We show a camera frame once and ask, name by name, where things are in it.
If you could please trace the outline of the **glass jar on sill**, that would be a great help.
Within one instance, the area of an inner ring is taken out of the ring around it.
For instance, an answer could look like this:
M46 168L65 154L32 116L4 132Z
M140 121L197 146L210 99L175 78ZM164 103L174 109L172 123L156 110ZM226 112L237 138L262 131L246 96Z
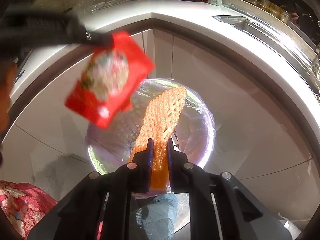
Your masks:
M281 22L287 24L290 21L290 18L291 18L291 14L285 8L281 8L280 9Z

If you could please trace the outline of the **red snack packet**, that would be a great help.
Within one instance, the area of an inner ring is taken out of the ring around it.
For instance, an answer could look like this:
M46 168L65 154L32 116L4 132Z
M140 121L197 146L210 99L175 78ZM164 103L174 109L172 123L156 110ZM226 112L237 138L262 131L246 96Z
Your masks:
M97 47L65 99L65 106L100 128L131 108L131 95L155 65L124 31L112 34L111 48Z

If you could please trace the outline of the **purple-lined trash bin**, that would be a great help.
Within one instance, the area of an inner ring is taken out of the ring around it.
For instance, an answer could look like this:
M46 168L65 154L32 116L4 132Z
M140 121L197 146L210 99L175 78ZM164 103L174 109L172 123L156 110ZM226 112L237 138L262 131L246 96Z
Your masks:
M118 113L108 129L90 124L86 148L100 174L114 172L146 150L153 140L152 178L145 197L170 192L166 145L186 154L203 168L214 149L214 118L200 95L168 79L146 79L131 96L132 109Z

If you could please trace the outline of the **stainless steel sink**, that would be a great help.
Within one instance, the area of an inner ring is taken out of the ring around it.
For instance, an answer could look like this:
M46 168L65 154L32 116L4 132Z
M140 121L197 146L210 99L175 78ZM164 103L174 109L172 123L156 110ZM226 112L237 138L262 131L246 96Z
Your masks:
M218 15L213 18L233 26L271 48L296 70L315 94L319 93L319 79L310 68L309 58L287 35L268 24L244 16Z

